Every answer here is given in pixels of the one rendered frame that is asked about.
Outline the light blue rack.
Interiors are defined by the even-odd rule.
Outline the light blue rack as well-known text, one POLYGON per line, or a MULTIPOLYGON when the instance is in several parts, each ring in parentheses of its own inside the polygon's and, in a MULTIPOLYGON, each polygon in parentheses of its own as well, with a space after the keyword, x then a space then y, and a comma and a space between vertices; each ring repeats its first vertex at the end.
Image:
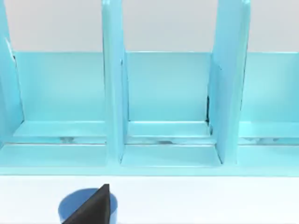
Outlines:
POLYGON ((299 52, 248 51, 252 0, 218 0, 213 48, 16 50, 0 0, 0 175, 299 177, 299 52))

